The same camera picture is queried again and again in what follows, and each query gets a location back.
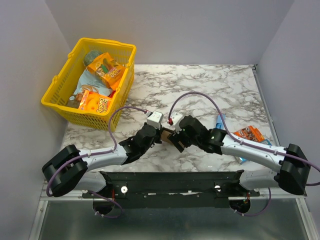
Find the brown cardboard paper box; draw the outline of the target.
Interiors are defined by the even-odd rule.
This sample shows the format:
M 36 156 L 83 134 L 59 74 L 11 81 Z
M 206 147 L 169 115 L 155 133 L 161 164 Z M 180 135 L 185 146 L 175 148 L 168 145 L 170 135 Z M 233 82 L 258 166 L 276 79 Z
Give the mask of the brown cardboard paper box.
M 168 128 L 163 128 L 161 132 L 161 140 L 171 145 L 177 144 L 176 131 Z

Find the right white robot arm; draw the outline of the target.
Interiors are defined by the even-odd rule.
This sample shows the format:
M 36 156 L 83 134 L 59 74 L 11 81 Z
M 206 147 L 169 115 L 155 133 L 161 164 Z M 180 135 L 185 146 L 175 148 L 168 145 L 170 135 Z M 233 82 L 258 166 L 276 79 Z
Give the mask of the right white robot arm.
M 285 148 L 250 141 L 226 130 L 207 129 L 198 119 L 181 114 L 172 116 L 168 123 L 174 126 L 168 139 L 180 152 L 196 146 L 209 154 L 243 158 L 264 167 L 245 170 L 240 178 L 233 180 L 230 191 L 234 195 L 241 196 L 247 190 L 276 187 L 297 196 L 306 193 L 310 167 L 298 146 L 291 144 Z

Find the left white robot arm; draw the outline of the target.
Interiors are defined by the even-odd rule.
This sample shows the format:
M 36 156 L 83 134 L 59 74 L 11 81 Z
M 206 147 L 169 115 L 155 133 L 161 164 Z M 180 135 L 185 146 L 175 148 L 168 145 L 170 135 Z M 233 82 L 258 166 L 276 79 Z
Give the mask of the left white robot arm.
M 64 196 L 75 190 L 79 183 L 88 186 L 89 180 L 82 179 L 90 171 L 137 161 L 148 149 L 162 143 L 162 132 L 162 127 L 157 129 L 145 123 L 134 136 L 117 143 L 115 148 L 79 150 L 74 144 L 66 146 L 41 169 L 47 180 L 47 196 Z

